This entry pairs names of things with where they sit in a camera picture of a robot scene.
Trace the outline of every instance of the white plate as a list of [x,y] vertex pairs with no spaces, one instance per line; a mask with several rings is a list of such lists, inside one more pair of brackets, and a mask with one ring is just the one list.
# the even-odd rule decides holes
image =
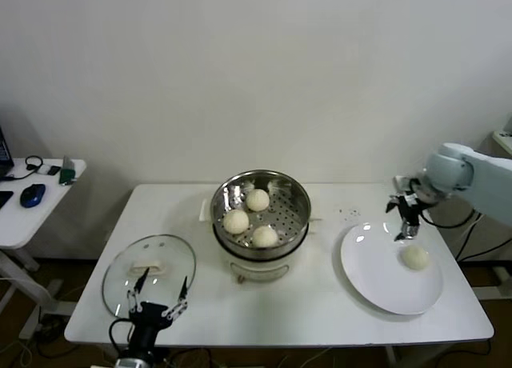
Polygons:
[[341,254],[345,273],[367,300],[395,314],[422,314],[442,292],[442,273],[430,255],[424,270],[408,268],[400,257],[415,240],[395,241],[399,229],[385,222],[367,222],[352,228],[343,239]]

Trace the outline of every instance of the white wall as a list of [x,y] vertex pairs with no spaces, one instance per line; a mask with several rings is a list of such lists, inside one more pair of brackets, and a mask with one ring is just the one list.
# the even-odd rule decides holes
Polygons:
[[32,244],[90,258],[140,182],[385,181],[512,111],[511,0],[0,0],[16,155],[89,169]]

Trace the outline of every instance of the blue mouse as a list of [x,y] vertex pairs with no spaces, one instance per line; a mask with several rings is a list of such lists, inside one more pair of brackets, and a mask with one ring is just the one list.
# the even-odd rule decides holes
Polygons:
[[23,190],[19,202],[25,208],[32,208],[41,202],[45,191],[46,186],[44,184],[32,184]]

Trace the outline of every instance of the white desk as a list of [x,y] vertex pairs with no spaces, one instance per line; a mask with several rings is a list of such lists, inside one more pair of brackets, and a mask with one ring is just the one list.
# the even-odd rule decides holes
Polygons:
[[[399,222],[384,210],[392,192],[381,184],[309,184],[313,216],[300,260],[275,282],[239,285],[222,263],[211,224],[198,220],[214,185],[141,185],[132,193],[66,328],[71,342],[109,344],[114,317],[102,301],[102,279],[114,257],[150,234],[186,239],[198,258],[188,310],[160,332],[160,346],[368,346],[486,339],[494,330],[439,232],[424,244],[439,262],[445,289],[420,316],[387,313],[348,282],[339,259],[340,233],[356,222]],[[114,336],[126,340],[129,327]]]
[[[76,178],[79,178],[86,168],[83,160],[73,160],[75,164]],[[52,166],[60,166],[61,159],[44,159],[44,163]],[[21,177],[27,174],[25,160],[23,158],[14,159],[14,168],[9,174]],[[32,257],[21,248],[27,244],[39,227],[50,216],[57,204],[68,193],[71,186],[60,186],[58,184],[59,173],[55,176],[32,174],[23,180],[12,182],[0,182],[0,190],[11,190],[14,195],[9,201],[0,208],[0,250],[7,250],[9,254],[16,257],[24,264],[28,270],[37,270],[39,265]],[[32,208],[21,206],[19,199],[25,188],[32,184],[45,184],[46,191],[41,202]],[[3,252],[0,251],[0,274],[3,278],[16,278],[21,280],[33,281],[31,277],[15,263],[13,263]],[[16,288],[24,294],[43,306],[45,313],[70,314],[74,308],[74,303],[57,302],[53,300],[52,295],[58,291],[62,281],[54,280],[48,286],[48,290],[40,289],[38,286],[29,282],[12,281],[11,288],[4,294],[0,300],[0,311],[10,300]],[[20,338],[29,338],[36,327],[38,318],[38,307],[34,310],[26,326],[20,333]]]

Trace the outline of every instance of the wire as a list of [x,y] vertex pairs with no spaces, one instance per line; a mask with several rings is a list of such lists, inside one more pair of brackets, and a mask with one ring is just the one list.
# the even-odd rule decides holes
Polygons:
[[130,342],[131,334],[134,331],[135,326],[132,324],[130,326],[130,329],[128,330],[128,333],[126,334],[126,342]]
[[421,211],[419,213],[419,215],[422,217],[423,220],[425,220],[426,223],[431,224],[432,226],[435,226],[437,228],[442,228],[444,230],[452,230],[453,228],[459,228],[460,226],[463,226],[464,224],[466,224],[469,220],[471,220],[471,218],[474,216],[475,212],[476,212],[475,210],[471,210],[471,213],[467,218],[462,220],[459,224],[453,224],[452,226],[442,226],[440,224],[436,224],[435,222],[432,222],[431,220],[429,220],[428,218],[425,217],[425,214],[423,213],[423,211]]
[[[419,186],[420,181],[417,178],[412,178],[411,180],[409,180],[409,189],[411,190],[411,192],[416,193],[416,191],[413,188],[413,184],[416,184]],[[459,224],[453,224],[451,226],[444,226],[444,225],[436,224],[435,222],[432,222],[431,220],[429,220],[428,218],[425,217],[425,214],[423,213],[422,210],[419,212],[419,215],[422,217],[423,220],[425,220],[425,222],[427,224],[431,224],[432,226],[435,226],[437,228],[443,228],[444,230],[451,230],[453,228],[459,228],[460,226],[463,226],[464,224],[466,224],[469,220],[471,220],[471,218],[474,215],[474,212],[475,212],[475,210],[472,209],[470,212],[470,215],[468,217],[466,217],[464,220],[462,220]]]
[[56,358],[63,358],[64,356],[67,356],[68,354],[72,354],[80,347],[81,346],[73,346],[72,348],[69,348],[68,350],[65,350],[64,352],[59,352],[58,354],[47,354],[46,352],[43,352],[41,350],[41,347],[38,342],[36,342],[36,344],[35,344],[35,348],[38,351],[39,356],[41,356],[43,358],[47,358],[49,360],[54,360]]
[[118,323],[118,322],[131,322],[128,318],[116,318],[112,324],[110,324],[109,326],[109,338],[110,338],[110,342],[112,343],[112,346],[115,348],[115,350],[118,352],[118,353],[121,353],[121,349],[119,348],[118,344],[115,342],[114,340],[114,336],[112,335],[112,331],[114,330],[114,326]]
[[460,256],[461,256],[462,252],[464,252],[464,249],[466,248],[467,243],[470,240],[471,234],[473,233],[474,229],[476,228],[481,217],[482,217],[482,214],[478,214],[477,219],[474,221],[473,225],[471,226],[470,230],[468,231],[468,233],[466,235],[466,240],[464,240],[464,243],[462,244],[460,251],[457,253],[457,256],[455,256],[455,260],[458,260],[458,258],[460,258]]
[[224,364],[221,364],[220,362],[218,362],[214,358],[211,359],[211,362],[214,364],[214,366],[217,366],[219,368],[223,368],[225,366]]
[[287,359],[288,359],[288,355],[286,355],[285,357],[283,357],[283,358],[281,359],[281,361],[279,362],[279,364],[278,364],[277,368],[281,368],[282,364],[283,364],[283,363],[285,362],[285,360],[287,360]]
[[304,368],[305,366],[307,366],[310,362],[312,362],[313,360],[315,360],[316,358],[319,358],[320,356],[322,356],[325,352],[329,351],[329,350],[332,350],[333,347],[331,348],[327,348],[326,350],[323,350],[322,352],[318,352],[315,356],[313,356],[312,358],[308,358],[306,361],[304,361],[304,363],[299,367],[299,368]]
[[474,220],[474,222],[472,222],[471,224],[469,224],[469,225],[464,229],[464,231],[461,233],[461,235],[458,237],[457,242],[459,242],[460,240],[462,240],[462,238],[467,234],[467,231],[468,231],[468,230],[470,230],[472,226],[476,226],[477,222],[480,222],[484,217],[485,217],[485,215],[483,214],[482,216],[480,216],[480,218],[476,218],[476,219]]
[[[32,355],[32,351],[30,350],[29,348],[29,344],[32,340],[29,339],[26,341],[25,344],[23,344],[22,342],[20,342],[19,340],[16,340],[14,342],[12,342],[11,344],[8,345],[8,347],[4,348],[1,352],[5,352],[7,349],[11,348],[13,345],[15,344],[19,344],[20,346],[22,346],[22,350],[20,350],[14,357],[13,359],[10,361],[9,365],[7,366],[8,368],[12,368],[14,367],[14,364],[16,363],[16,361],[18,360],[19,358],[19,365],[22,366],[23,368],[27,368],[28,366],[32,365],[32,360],[33,360],[33,355]],[[25,354],[28,354],[28,362],[24,362],[23,361],[23,358],[25,357]]]
[[72,293],[76,292],[77,290],[81,290],[81,289],[83,289],[83,288],[85,288],[85,287],[86,287],[86,285],[84,284],[83,286],[77,286],[76,288],[73,288],[72,290],[68,290],[68,291],[67,291],[66,293],[64,293],[62,296],[59,296],[59,297],[58,297],[58,299],[59,299],[59,300],[62,300],[62,299],[64,299],[64,298],[68,297],[70,294],[72,294]]
[[33,286],[38,286],[39,288],[42,289],[42,291],[45,293],[45,295],[48,296],[48,298],[50,300],[54,299],[52,297],[52,295],[50,294],[50,292],[48,292],[48,290],[44,286],[42,286],[41,284],[39,284],[38,282],[35,282],[33,280],[27,280],[24,278],[0,278],[0,280],[6,280],[8,282],[26,282],[27,284],[32,284]]
[[473,354],[476,356],[489,356],[491,351],[492,345],[490,344],[490,340],[487,340],[487,350],[485,352],[473,352],[472,350],[450,350],[438,357],[438,360],[435,362],[435,368],[439,368],[441,366],[441,361],[446,356],[449,356],[451,354]]
[[464,258],[462,258],[461,260],[459,260],[459,262],[464,262],[465,260],[467,260],[468,258],[476,258],[477,256],[482,256],[483,254],[488,254],[489,252],[492,252],[493,250],[496,250],[498,248],[501,248],[502,246],[506,246],[509,242],[512,242],[512,238],[509,238],[506,242],[502,242],[500,245],[498,246],[493,246],[492,248],[488,249],[488,250],[484,250],[483,252],[479,252],[477,254],[472,254],[470,256],[466,256]]
[[[39,164],[32,164],[29,162],[30,159],[32,158],[35,158],[39,161]],[[13,182],[15,180],[23,180],[24,178],[28,178],[29,176],[31,176],[32,174],[35,174],[39,168],[42,167],[44,161],[42,160],[42,158],[40,156],[37,156],[36,154],[32,154],[31,156],[27,156],[25,158],[25,164],[26,164],[26,168],[27,169],[30,169],[32,170],[31,172],[29,172],[28,174],[25,174],[23,176],[21,176],[20,178],[17,178],[15,176],[4,176],[3,178],[0,178],[0,181],[3,181],[3,182]]]

